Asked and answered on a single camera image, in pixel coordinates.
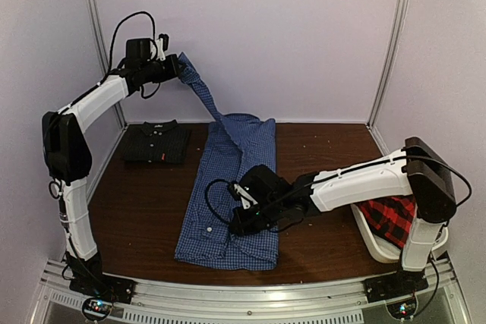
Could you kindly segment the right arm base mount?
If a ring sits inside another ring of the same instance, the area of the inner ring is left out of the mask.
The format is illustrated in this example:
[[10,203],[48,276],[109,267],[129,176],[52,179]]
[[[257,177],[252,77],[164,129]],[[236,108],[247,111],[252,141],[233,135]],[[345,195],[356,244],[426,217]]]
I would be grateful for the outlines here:
[[368,303],[384,301],[387,312],[394,319],[402,321],[415,315],[418,309],[416,294],[427,288],[428,281],[423,272],[399,270],[364,280]]

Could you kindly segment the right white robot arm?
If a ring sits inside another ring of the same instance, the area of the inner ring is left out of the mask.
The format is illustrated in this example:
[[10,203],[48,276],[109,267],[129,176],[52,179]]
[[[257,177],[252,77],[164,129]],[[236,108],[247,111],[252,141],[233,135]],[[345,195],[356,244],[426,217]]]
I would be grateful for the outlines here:
[[457,210],[451,169],[418,137],[388,156],[301,175],[289,183],[265,165],[231,183],[230,194],[241,202],[233,209],[229,231],[240,237],[276,226],[281,219],[300,221],[341,206],[379,198],[411,197],[410,232],[399,255],[402,268],[390,276],[394,294],[406,294],[418,283],[441,226]]

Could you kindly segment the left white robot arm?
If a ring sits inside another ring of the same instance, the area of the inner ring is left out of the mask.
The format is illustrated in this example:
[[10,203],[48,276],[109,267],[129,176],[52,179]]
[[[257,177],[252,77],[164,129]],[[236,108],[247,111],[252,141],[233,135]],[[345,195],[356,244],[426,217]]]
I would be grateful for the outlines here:
[[42,118],[43,156],[53,182],[52,195],[59,202],[67,251],[78,260],[86,262],[98,253],[87,207],[87,177],[93,158],[85,133],[111,107],[145,84],[179,76],[178,57],[167,55],[168,47],[169,37],[163,33],[156,39],[128,40],[117,68],[74,101]]

